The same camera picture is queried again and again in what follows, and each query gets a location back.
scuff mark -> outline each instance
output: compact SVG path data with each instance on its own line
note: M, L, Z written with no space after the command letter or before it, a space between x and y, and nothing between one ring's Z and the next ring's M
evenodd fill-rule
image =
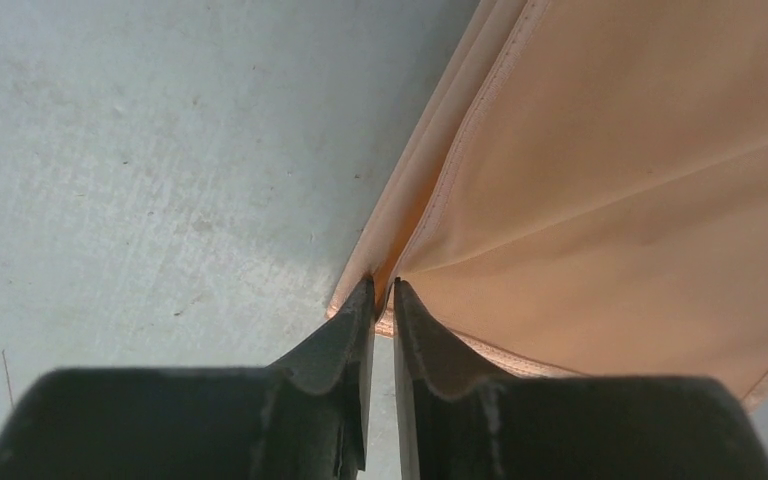
M7 369L7 355L1 350L1 361L4 362L4 376L7 378L7 395L10 398L10 408L16 408L13 403L13 386L10 384L10 371Z
M193 222L193 230L195 230L198 233L208 233L213 231L213 223L205 220L203 218L199 218L195 222Z
M203 300L209 300L210 294L207 292L201 292L200 294L196 295L192 300L190 300L190 303L185 306L184 308L178 310L177 312L173 313L172 315L175 317L180 317L184 314L184 312L187 311L188 308L192 307L193 305L197 304L198 302L201 302Z
M488 384L479 390L481 407L487 417L487 431L490 434L490 458L493 461L494 478L505 478L505 468L502 466L502 449L499 443L499 432L502 430L502 416L499 414L499 392L504 392L502 385Z

canvas bag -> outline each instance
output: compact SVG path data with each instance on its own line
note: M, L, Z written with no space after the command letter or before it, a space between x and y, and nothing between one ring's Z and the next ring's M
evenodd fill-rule
M514 373L710 375L754 407L768 2L482 0L329 313L367 273Z

black plastic part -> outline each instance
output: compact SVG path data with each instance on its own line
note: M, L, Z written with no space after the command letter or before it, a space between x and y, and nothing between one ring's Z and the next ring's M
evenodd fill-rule
M353 479L365 465L374 290L265 368L46 375L0 435L0 479Z
M705 378L516 378L395 284L404 479L768 479L746 414Z

peach fabric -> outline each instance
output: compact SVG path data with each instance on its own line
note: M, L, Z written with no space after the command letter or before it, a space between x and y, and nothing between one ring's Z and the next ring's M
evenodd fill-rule
M479 20L488 4L461 47L506 28ZM359 245L343 283L402 276L518 373L711 375L755 406L768 392L768 2L518 10L475 93L451 90L475 62L456 53L435 112L469 95L438 120L457 132L406 150L398 168L425 176L394 174L376 209L394 223L373 215L364 235L379 245ZM385 206L400 188L414 220Z

gray concrete floor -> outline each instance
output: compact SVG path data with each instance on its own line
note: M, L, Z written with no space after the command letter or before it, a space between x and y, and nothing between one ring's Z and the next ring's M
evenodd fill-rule
M0 0L0 424L58 366L313 331L476 2ZM364 478L393 479L375 361Z

